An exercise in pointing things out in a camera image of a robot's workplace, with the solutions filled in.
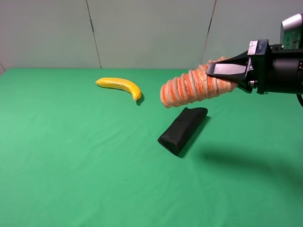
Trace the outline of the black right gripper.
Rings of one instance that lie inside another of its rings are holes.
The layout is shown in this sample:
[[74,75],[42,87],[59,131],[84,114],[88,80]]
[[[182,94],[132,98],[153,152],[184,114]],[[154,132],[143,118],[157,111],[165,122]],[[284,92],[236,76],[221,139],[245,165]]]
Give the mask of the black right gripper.
[[248,93],[254,89],[258,94],[274,92],[275,60],[267,39],[251,40],[248,53],[209,63],[207,75],[247,87]]

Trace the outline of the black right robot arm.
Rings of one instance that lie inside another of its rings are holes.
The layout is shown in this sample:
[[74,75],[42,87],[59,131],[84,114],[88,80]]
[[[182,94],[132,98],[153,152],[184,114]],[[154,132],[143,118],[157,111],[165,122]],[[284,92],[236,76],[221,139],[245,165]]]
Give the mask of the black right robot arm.
[[268,40],[251,40],[246,52],[210,63],[207,75],[233,82],[246,93],[295,94],[303,102],[303,51],[286,49]]

